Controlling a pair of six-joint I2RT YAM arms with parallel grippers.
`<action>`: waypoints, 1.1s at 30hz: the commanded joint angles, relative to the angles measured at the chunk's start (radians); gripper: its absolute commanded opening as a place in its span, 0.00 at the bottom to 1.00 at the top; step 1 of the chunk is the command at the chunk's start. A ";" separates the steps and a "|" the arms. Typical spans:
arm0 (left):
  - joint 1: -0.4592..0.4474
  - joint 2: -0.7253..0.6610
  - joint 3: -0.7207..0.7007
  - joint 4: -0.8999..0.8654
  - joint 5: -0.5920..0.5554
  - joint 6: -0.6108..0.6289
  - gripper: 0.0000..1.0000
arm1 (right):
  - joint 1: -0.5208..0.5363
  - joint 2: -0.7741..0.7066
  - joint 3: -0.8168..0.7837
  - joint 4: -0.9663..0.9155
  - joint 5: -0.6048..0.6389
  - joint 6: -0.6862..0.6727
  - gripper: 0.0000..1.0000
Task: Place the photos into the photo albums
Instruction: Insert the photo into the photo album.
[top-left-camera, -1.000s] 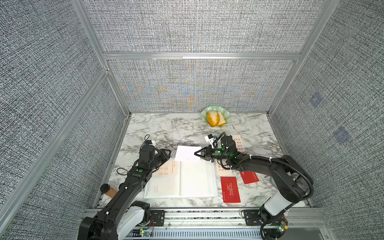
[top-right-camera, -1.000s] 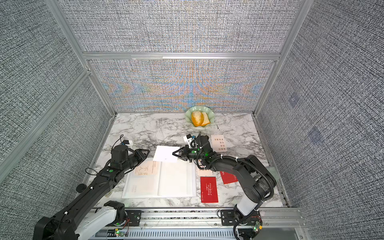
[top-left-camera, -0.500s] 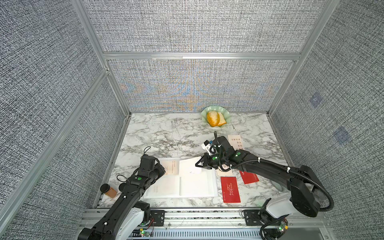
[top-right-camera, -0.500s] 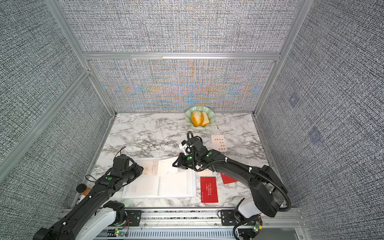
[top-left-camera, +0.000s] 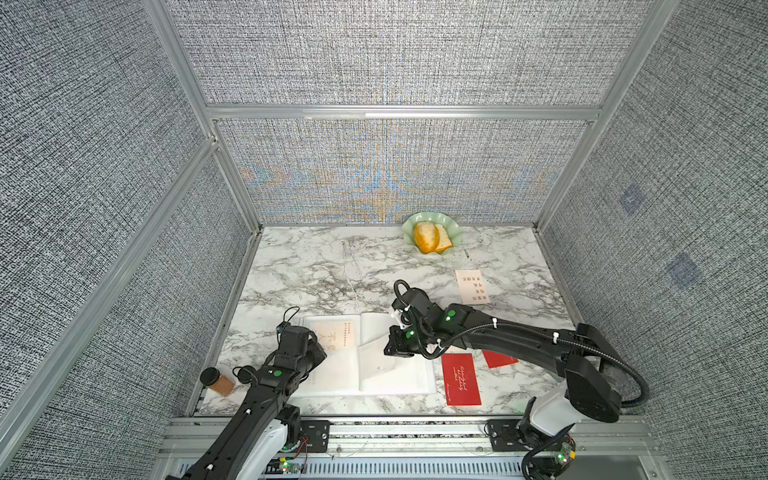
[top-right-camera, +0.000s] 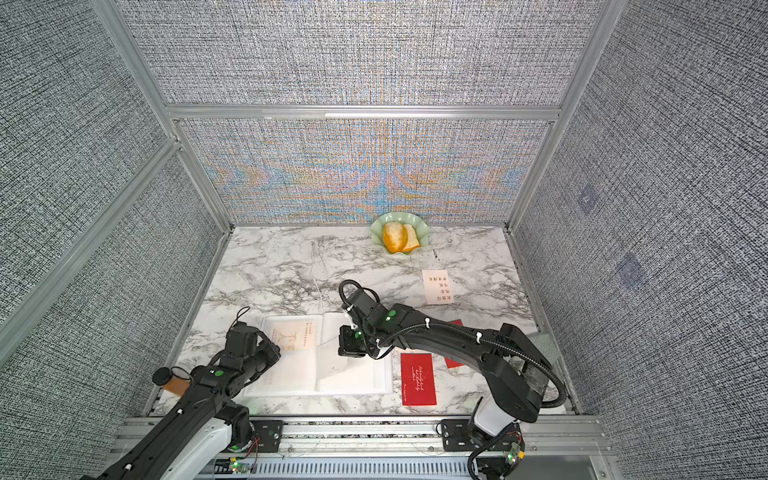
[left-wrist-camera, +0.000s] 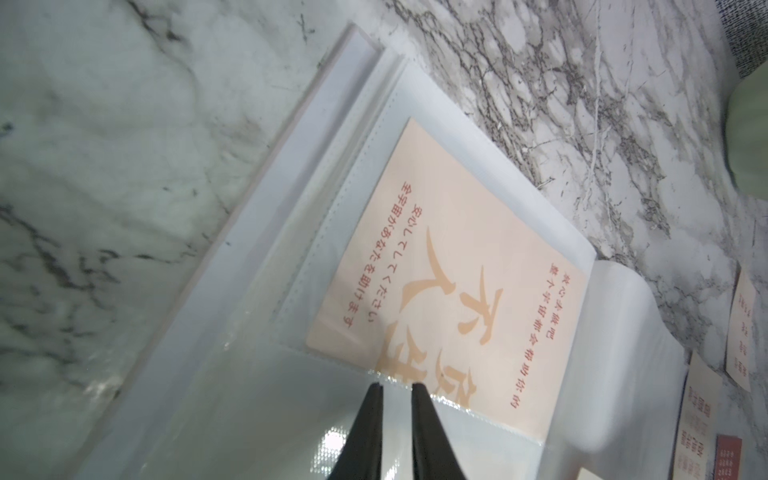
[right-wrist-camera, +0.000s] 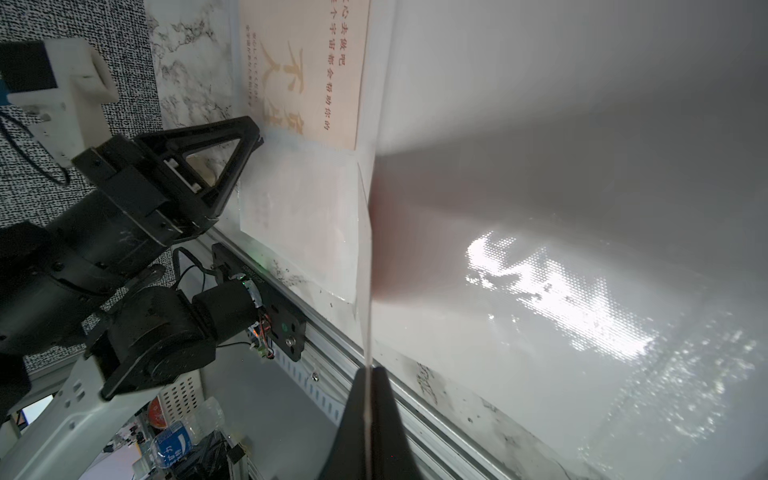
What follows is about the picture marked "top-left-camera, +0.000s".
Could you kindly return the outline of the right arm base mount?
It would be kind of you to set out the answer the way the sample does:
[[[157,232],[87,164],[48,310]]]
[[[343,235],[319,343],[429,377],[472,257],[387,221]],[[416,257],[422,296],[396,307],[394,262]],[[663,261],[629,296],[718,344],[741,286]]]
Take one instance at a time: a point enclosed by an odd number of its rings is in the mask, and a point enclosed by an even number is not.
[[[535,397],[528,401],[523,416],[515,424],[510,420],[488,420],[484,432],[494,452],[526,450],[520,461],[525,479],[557,479],[576,456],[576,443],[570,435],[574,424],[552,435],[536,429],[531,423],[535,401]]]

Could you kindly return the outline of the pink card gold character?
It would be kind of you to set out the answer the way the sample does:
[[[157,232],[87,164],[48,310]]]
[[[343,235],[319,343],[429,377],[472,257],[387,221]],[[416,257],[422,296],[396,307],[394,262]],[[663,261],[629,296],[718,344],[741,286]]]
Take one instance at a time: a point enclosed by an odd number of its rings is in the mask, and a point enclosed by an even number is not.
[[[331,351],[345,350],[358,346],[357,324],[353,321],[331,322],[324,338]]]

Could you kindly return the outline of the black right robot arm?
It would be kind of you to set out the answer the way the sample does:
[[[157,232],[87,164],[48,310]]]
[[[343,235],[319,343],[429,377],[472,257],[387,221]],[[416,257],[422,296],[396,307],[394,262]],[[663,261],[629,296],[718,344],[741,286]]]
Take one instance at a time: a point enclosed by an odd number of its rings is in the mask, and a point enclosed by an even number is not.
[[[546,329],[500,319],[471,306],[415,305],[397,311],[402,324],[389,329],[384,354],[435,360],[451,347],[514,357],[561,379],[529,400],[516,425],[518,442],[532,448],[565,435],[585,419],[615,423],[621,411],[650,397],[648,382],[612,349],[594,327]]]

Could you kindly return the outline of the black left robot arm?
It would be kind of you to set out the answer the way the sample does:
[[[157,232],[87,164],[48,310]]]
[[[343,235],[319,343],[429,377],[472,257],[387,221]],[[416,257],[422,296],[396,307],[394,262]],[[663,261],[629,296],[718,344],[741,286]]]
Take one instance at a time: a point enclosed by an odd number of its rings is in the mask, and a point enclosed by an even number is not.
[[[234,479],[270,422],[278,417],[303,378],[326,358],[315,333],[289,325],[269,364],[252,373],[252,382],[236,414],[184,479]]]

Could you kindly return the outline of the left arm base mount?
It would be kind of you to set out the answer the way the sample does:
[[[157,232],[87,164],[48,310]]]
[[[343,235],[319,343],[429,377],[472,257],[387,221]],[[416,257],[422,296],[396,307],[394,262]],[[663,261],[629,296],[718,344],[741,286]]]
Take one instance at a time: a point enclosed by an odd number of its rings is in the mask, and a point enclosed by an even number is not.
[[[277,419],[287,427],[287,440],[282,452],[297,456],[302,453],[326,453],[330,440],[328,420],[307,420],[300,414],[300,409],[287,405],[278,414]]]

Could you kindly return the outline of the white photo album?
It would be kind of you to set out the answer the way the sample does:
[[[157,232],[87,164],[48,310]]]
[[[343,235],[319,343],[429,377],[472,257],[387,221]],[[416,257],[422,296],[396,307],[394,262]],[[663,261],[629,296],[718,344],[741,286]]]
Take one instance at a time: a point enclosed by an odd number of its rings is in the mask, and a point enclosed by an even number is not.
[[[436,391],[433,364],[420,356],[386,356],[387,313],[304,316],[300,326],[312,330],[327,358],[296,391],[298,397],[419,395]]]

